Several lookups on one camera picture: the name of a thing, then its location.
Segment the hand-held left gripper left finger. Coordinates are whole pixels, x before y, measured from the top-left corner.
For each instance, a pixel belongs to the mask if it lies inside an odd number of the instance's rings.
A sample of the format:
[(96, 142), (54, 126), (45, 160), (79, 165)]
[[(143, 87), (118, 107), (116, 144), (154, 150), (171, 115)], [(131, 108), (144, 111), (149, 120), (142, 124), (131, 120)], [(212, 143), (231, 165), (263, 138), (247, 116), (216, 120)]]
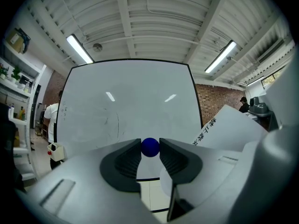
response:
[(157, 224), (141, 200), (140, 160), (140, 139), (91, 150), (17, 196), (38, 224)]

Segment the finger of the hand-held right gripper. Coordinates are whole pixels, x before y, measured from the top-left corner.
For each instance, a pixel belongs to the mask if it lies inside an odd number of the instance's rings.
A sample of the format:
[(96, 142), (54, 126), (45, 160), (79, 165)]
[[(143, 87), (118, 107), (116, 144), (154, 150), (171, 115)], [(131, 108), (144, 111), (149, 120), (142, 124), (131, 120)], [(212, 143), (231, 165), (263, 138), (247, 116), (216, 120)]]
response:
[(280, 77), (266, 91), (278, 127), (299, 124), (299, 55), (296, 54)]
[(299, 128), (269, 133), (223, 184), (179, 224), (296, 224), (299, 221)]

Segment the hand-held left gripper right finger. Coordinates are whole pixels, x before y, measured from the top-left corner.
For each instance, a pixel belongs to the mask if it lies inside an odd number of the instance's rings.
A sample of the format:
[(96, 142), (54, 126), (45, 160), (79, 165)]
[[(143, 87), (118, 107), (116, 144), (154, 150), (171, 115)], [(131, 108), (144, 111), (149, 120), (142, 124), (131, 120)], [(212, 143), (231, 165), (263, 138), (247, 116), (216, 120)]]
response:
[(160, 138), (160, 160), (171, 178), (167, 221), (226, 222), (231, 205), (213, 195), (241, 160), (243, 151)]

